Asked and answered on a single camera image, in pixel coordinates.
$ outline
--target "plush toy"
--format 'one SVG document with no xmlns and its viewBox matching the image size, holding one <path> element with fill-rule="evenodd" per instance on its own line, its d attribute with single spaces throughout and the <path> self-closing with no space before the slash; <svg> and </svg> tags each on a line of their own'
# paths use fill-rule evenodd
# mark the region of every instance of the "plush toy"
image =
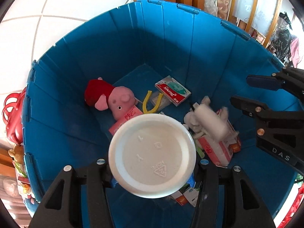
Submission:
<svg viewBox="0 0 304 228">
<path fill-rule="evenodd" d="M 110 109 L 117 121 L 137 104 L 137 99 L 129 88 L 114 87 L 99 77 L 89 81 L 85 90 L 85 102 L 99 111 Z"/>
<path fill-rule="evenodd" d="M 14 149 L 9 150 L 9 155 L 19 164 L 24 164 L 24 148 L 22 145 L 15 145 Z"/>
<path fill-rule="evenodd" d="M 210 99 L 205 96 L 201 104 L 193 105 L 194 111 L 188 112 L 184 117 L 184 123 L 193 130 L 194 139 L 198 139 L 204 134 L 210 135 L 215 141 L 221 141 L 228 133 L 227 126 L 228 110 L 223 107 L 223 112 L 219 117 L 210 107 Z"/>
</svg>

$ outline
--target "blue plastic bin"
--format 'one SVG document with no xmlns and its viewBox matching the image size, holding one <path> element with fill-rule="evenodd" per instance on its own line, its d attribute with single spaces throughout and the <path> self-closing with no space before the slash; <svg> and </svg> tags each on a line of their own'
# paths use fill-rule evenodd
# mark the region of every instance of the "blue plastic bin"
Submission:
<svg viewBox="0 0 304 228">
<path fill-rule="evenodd" d="M 227 21 L 200 9 L 162 0 L 137 0 L 103 13 L 76 28 L 51 47 L 28 77 L 23 105 L 25 163 L 32 189 L 41 200 L 65 165 L 86 166 L 106 157 L 114 124 L 109 110 L 85 105 L 90 79 L 103 77 L 126 86 L 143 101 L 154 84 L 171 75 L 192 95 L 192 102 L 208 95 L 214 110 L 227 106 L 239 130 L 241 152 L 230 165 L 240 165 L 275 216 L 288 195 L 295 172 L 255 147 L 254 120 L 230 105 L 236 94 L 257 99 L 276 111 L 301 109 L 284 90 L 249 87 L 248 74 L 270 75 L 281 62 L 259 43 Z M 170 105 L 163 112 L 180 122 L 189 103 Z M 174 200 L 143 199 L 119 185 L 107 190 L 115 226 L 189 227 L 194 208 Z M 218 224 L 222 219 L 220 189 Z M 86 227 L 86 197 L 83 195 Z"/>
</svg>

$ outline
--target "teddy bear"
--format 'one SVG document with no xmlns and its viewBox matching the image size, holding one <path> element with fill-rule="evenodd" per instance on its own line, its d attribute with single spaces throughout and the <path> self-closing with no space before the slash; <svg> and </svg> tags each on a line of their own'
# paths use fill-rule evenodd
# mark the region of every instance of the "teddy bear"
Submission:
<svg viewBox="0 0 304 228">
<path fill-rule="evenodd" d="M 14 149 L 9 150 L 9 155 L 19 164 L 24 164 L 24 148 L 22 145 L 15 145 Z"/>
</svg>

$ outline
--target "pink cloth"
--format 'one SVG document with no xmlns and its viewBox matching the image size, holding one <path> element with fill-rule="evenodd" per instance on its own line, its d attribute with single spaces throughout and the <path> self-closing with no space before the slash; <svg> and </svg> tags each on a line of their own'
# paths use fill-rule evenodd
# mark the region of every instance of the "pink cloth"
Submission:
<svg viewBox="0 0 304 228">
<path fill-rule="evenodd" d="M 300 61 L 299 50 L 300 50 L 299 38 L 295 38 L 294 40 L 291 41 L 290 44 L 291 59 L 293 66 L 295 68 L 298 66 L 298 63 Z"/>
<path fill-rule="evenodd" d="M 135 105 L 126 113 L 124 114 L 110 129 L 110 133 L 112 135 L 114 135 L 117 130 L 128 120 L 142 115 L 143 113 L 141 112 L 141 110 L 139 108 L 137 108 Z"/>
</svg>

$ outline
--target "cardboard box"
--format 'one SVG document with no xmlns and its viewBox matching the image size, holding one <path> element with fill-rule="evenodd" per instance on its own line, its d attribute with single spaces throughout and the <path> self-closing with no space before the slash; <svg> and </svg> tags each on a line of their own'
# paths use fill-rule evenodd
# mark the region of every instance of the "cardboard box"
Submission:
<svg viewBox="0 0 304 228">
<path fill-rule="evenodd" d="M 128 120 L 142 115 L 143 113 L 141 112 L 141 110 L 139 108 L 137 108 L 136 106 L 133 106 L 123 117 L 121 117 L 110 129 L 110 133 L 112 135 L 114 135 L 117 130 Z"/>
<path fill-rule="evenodd" d="M 171 194 L 171 196 L 181 205 L 184 206 L 185 204 L 187 204 L 187 199 L 186 197 L 179 191 L 177 190 L 176 192 L 174 192 L 173 194 Z"/>
<path fill-rule="evenodd" d="M 18 181 L 30 185 L 28 178 L 25 178 L 25 177 L 22 177 L 22 176 L 18 176 Z"/>
<path fill-rule="evenodd" d="M 227 141 L 216 142 L 208 135 L 202 136 L 197 141 L 215 165 L 228 166 L 232 159 L 233 151 Z"/>
<path fill-rule="evenodd" d="M 183 195 L 188 200 L 188 202 L 193 206 L 196 207 L 197 199 L 199 197 L 200 189 L 195 188 L 188 188 Z"/>
<path fill-rule="evenodd" d="M 191 94 L 188 89 L 186 89 L 171 76 L 167 76 L 157 82 L 155 87 L 162 92 L 175 106 L 181 104 Z"/>
<path fill-rule="evenodd" d="M 218 110 L 216 113 L 220 116 L 222 112 L 222 109 Z M 229 134 L 225 138 L 225 140 L 229 143 L 230 147 L 232 148 L 234 153 L 237 153 L 241 150 L 241 140 L 238 136 L 238 132 L 235 131 L 232 124 L 229 120 L 227 120 L 227 125 L 229 128 Z"/>
</svg>

